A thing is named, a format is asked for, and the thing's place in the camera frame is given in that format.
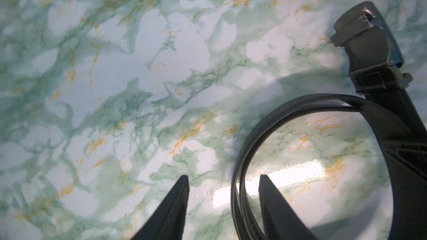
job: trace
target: marble countertop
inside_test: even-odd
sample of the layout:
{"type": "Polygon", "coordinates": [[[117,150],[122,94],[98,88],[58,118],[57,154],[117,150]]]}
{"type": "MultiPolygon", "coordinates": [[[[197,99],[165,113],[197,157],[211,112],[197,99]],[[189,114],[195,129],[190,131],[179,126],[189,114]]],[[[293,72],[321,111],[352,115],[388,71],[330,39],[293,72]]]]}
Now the marble countertop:
{"type": "MultiPolygon", "coordinates": [[[[237,239],[230,180],[257,122],[355,94],[333,23],[365,0],[0,0],[0,238],[127,240],[182,174],[184,239],[237,239]]],[[[372,0],[427,121],[427,0],[372,0]]],[[[249,169],[320,240],[384,240],[392,195],[357,113],[301,117],[249,169]]]]}

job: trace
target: black leather belt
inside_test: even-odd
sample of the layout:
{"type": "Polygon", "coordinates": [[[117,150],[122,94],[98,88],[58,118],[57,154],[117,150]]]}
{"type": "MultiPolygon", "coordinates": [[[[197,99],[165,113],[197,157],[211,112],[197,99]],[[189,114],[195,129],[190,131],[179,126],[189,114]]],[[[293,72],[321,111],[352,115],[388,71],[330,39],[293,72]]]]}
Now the black leather belt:
{"type": "Polygon", "coordinates": [[[427,132],[405,91],[412,78],[399,70],[403,57],[396,41],[372,2],[347,11],[334,29],[331,39],[347,51],[350,78],[366,99],[344,94],[305,95],[286,102],[259,122],[246,138],[232,176],[232,216],[241,240],[317,239],[285,200],[269,206],[274,204],[270,196],[276,191],[263,192],[268,185],[260,184],[264,235],[248,202],[245,177],[255,152],[275,130],[297,117],[326,111],[360,112],[374,131],[393,192],[389,240],[427,239],[427,132]],[[349,106],[319,104],[327,100],[349,106]]]}

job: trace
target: green marble pattern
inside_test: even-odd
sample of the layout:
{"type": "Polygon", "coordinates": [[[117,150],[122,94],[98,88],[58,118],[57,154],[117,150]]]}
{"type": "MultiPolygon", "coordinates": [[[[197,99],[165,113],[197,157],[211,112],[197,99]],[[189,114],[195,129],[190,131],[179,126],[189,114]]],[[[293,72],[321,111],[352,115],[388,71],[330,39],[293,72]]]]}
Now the green marble pattern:
{"type": "MultiPolygon", "coordinates": [[[[362,1],[0,0],[0,238],[130,239],[187,174],[184,239],[236,239],[241,144],[292,98],[354,94],[329,37],[362,1]]],[[[427,0],[372,1],[426,121],[427,0]]],[[[247,185],[260,223],[261,173],[319,239],[387,238],[387,168],[358,114],[265,142],[247,185]]]]}

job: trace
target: marble surface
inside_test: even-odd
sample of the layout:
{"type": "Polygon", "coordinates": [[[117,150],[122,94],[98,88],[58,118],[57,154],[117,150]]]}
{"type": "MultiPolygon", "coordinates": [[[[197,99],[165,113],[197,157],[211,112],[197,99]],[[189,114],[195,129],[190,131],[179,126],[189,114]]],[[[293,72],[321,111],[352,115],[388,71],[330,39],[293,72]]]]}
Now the marble surface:
{"type": "MultiPolygon", "coordinates": [[[[182,174],[184,239],[233,239],[230,180],[256,123],[354,94],[333,23],[364,0],[0,0],[0,238],[130,239],[182,174]]],[[[427,0],[372,0],[427,121],[427,0]]],[[[389,177],[357,113],[301,117],[254,158],[320,240],[387,238],[389,177]]]]}

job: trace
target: belt buckle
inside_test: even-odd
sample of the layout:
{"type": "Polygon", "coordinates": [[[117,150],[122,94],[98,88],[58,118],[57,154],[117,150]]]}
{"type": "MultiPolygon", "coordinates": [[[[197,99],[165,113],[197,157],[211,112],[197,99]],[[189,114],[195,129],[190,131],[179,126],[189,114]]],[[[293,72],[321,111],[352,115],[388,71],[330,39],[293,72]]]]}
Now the belt buckle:
{"type": "Polygon", "coordinates": [[[349,77],[358,94],[408,87],[412,76],[400,71],[403,56],[374,3],[365,1],[354,6],[338,19],[334,29],[331,40],[346,50],[349,77]]]}

